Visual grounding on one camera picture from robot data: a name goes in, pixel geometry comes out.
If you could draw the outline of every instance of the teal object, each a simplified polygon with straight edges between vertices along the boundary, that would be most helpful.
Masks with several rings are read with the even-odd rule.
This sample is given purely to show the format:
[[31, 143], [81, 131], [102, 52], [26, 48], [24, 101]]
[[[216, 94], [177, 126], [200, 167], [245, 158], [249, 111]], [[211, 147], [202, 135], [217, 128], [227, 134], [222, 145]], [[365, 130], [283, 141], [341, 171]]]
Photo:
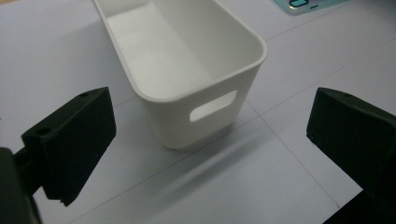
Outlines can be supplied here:
[[274, 0], [290, 15], [300, 15], [307, 12], [331, 7], [349, 0]]

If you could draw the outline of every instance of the tabletop surface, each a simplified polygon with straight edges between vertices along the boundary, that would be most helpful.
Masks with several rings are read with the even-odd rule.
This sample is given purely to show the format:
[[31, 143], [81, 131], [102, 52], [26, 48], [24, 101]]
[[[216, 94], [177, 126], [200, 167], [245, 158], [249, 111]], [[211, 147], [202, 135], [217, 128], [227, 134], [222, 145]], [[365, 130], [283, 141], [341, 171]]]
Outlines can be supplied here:
[[68, 207], [46, 224], [322, 223], [361, 188], [305, 137], [315, 92], [396, 114], [396, 1], [351, 0], [290, 16], [271, 0], [219, 0], [268, 45], [231, 130], [206, 147], [160, 145], [91, 0], [0, 6], [0, 145], [74, 96], [108, 86], [118, 133]]

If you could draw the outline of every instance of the white plastic bin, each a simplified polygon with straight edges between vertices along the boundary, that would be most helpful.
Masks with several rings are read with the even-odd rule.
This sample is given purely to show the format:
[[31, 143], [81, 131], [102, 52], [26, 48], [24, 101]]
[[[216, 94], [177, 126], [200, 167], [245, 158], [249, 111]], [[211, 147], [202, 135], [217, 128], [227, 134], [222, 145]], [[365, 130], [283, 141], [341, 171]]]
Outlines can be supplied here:
[[231, 124], [265, 43], [214, 0], [94, 0], [164, 146], [193, 145]]

